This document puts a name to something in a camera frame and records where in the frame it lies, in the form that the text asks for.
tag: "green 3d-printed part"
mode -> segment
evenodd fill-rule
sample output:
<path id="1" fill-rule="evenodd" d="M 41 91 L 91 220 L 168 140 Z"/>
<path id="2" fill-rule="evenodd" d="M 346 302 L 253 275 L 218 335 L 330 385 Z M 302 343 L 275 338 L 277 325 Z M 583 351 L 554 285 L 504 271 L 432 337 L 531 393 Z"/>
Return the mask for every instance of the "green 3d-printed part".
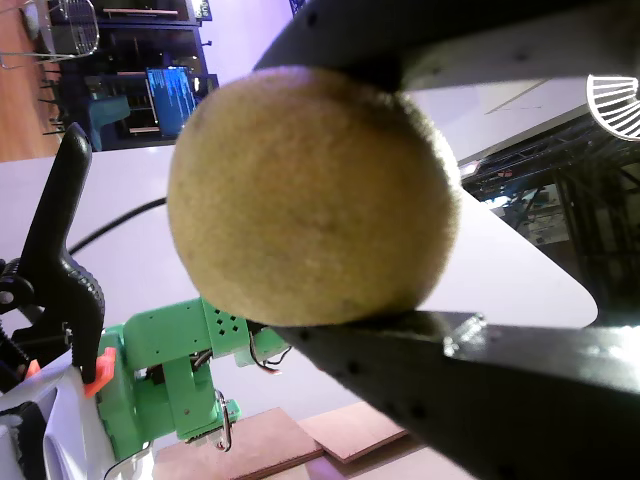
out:
<path id="1" fill-rule="evenodd" d="M 287 348 L 271 329 L 258 332 L 254 343 L 259 361 Z M 236 354 L 239 366 L 253 364 L 246 319 L 201 298 L 143 312 L 107 329 L 99 353 L 106 347 L 117 350 L 115 375 L 96 400 L 118 460 L 173 431 L 188 440 L 223 427 L 210 371 L 195 367 L 192 356 L 211 349 L 213 358 Z M 161 378 L 146 374 L 158 365 Z M 235 422 L 237 403 L 227 401 L 227 409 Z"/>

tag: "white table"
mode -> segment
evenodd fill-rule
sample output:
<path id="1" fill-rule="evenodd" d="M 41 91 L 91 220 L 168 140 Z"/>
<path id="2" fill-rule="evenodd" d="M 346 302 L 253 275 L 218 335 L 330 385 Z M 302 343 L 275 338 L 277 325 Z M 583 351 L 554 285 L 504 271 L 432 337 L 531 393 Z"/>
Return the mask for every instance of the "white table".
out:
<path id="1" fill-rule="evenodd" d="M 172 151 L 151 147 L 94 154 L 69 244 L 164 196 Z M 0 164 L 0 257 L 20 255 L 51 163 L 37 159 Z M 197 296 L 174 251 L 165 207 L 129 221 L 76 258 L 104 290 L 106 325 Z M 568 328 L 584 327 L 597 314 L 582 286 L 469 195 L 451 261 L 421 308 L 480 311 L 492 323 Z M 9 331 L 18 325 L 26 325 L 18 314 L 5 316 Z M 282 366 L 284 375 L 276 377 L 258 368 L 237 368 L 232 357 L 216 360 L 211 370 L 216 387 L 238 400 L 244 416 L 280 406 L 300 420 L 358 400 L 295 351 Z"/>

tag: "monitor screen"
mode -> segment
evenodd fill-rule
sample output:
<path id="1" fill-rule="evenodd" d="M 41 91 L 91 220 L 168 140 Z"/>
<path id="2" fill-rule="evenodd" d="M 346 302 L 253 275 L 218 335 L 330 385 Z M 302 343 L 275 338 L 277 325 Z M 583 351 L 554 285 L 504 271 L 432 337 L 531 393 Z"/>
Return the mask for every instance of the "monitor screen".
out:
<path id="1" fill-rule="evenodd" d="M 178 135 L 196 109 L 187 68 L 148 68 L 147 78 L 160 132 Z"/>

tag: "floor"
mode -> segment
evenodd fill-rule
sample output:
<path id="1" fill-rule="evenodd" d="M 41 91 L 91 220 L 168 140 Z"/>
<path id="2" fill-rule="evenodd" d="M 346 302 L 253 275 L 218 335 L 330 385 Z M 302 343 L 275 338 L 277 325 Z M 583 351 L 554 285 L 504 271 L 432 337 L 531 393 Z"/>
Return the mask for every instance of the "floor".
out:
<path id="1" fill-rule="evenodd" d="M 6 0 L 4 5 L 19 5 Z M 31 51 L 20 14 L 11 11 L 0 15 L 0 51 Z M 56 116 L 56 107 L 39 102 L 51 98 L 49 89 L 40 89 L 43 67 L 23 57 L 3 57 L 10 66 L 25 65 L 14 70 L 0 69 L 0 162 L 55 155 L 60 138 L 43 135 L 52 131 L 49 118 Z"/>

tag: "black cable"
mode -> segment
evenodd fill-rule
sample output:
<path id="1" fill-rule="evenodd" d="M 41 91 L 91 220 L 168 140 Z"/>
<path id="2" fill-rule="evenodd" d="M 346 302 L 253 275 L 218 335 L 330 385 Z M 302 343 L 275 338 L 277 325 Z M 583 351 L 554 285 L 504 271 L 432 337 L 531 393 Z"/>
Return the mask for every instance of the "black cable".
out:
<path id="1" fill-rule="evenodd" d="M 84 247 L 89 245 L 91 242 L 100 238 L 102 235 L 113 230 L 114 228 L 122 225 L 127 220 L 131 220 L 133 217 L 136 217 L 141 213 L 149 211 L 153 208 L 159 207 L 160 205 L 164 205 L 165 203 L 167 203 L 167 197 L 158 198 L 157 200 L 154 200 L 152 202 L 145 203 L 144 205 L 140 205 L 139 207 L 136 207 L 133 210 L 128 211 L 124 215 L 120 215 L 118 218 L 116 218 L 115 220 L 112 220 L 111 222 L 107 223 L 105 226 L 99 228 L 98 230 L 93 232 L 91 235 L 88 235 L 82 240 L 80 240 L 78 243 L 76 243 L 73 247 L 69 249 L 69 253 L 71 255 L 78 253 L 80 250 L 82 250 Z"/>
<path id="2" fill-rule="evenodd" d="M 249 332 L 249 354 L 251 355 L 251 360 L 254 361 L 258 368 L 268 373 L 269 375 L 280 375 L 282 373 L 277 368 L 267 367 L 266 365 L 263 365 L 258 361 L 258 358 L 256 357 L 256 345 L 253 341 L 253 335 L 251 334 L 251 332 Z"/>
<path id="3" fill-rule="evenodd" d="M 282 352 L 282 355 L 280 355 L 280 360 L 276 361 L 276 362 L 272 362 L 270 360 L 265 360 L 264 362 L 262 362 L 263 365 L 280 365 L 282 363 L 282 360 L 284 360 L 284 357 L 287 356 L 287 353 L 289 353 L 291 351 L 293 347 L 289 346 L 289 348 L 287 348 L 284 352 Z"/>
<path id="4" fill-rule="evenodd" d="M 202 355 L 200 355 L 195 362 L 193 362 L 193 368 L 195 368 L 196 370 L 199 369 L 202 366 L 202 364 L 209 361 L 211 357 L 213 357 L 213 351 L 209 349 L 206 352 L 204 352 Z"/>

